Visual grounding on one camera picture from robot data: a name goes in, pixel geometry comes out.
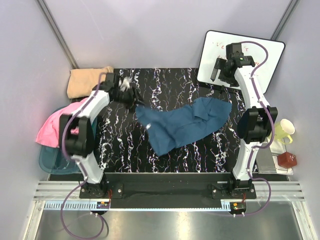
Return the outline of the blue t shirt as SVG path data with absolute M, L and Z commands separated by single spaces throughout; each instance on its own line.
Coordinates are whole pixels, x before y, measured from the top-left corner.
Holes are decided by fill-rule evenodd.
M 218 131 L 227 122 L 232 104 L 213 97 L 199 97 L 191 105 L 171 111 L 137 106 L 137 121 L 148 134 L 157 156 L 183 147 Z

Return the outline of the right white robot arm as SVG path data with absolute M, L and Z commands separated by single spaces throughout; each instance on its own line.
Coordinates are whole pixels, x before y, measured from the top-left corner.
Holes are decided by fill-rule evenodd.
M 226 46 L 226 58 L 217 58 L 211 78 L 233 87 L 239 87 L 245 104 L 245 112 L 237 123 L 236 134 L 240 138 L 240 149 L 236 163 L 227 183 L 211 184 L 214 199 L 255 199 L 253 167 L 257 153 L 265 148 L 267 137 L 275 135 L 276 107 L 266 100 L 260 84 L 255 79 L 258 65 L 252 56 L 243 53 L 242 42 Z

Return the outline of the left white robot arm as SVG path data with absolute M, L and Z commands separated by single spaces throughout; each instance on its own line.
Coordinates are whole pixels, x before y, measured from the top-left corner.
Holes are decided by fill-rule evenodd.
M 75 162 L 83 175 L 80 187 L 94 198 L 103 198 L 110 190 L 103 170 L 96 160 L 93 123 L 110 103 L 122 103 L 128 110 L 143 103 L 129 77 L 101 73 L 89 97 L 76 110 L 59 117 L 59 148 L 64 157 Z

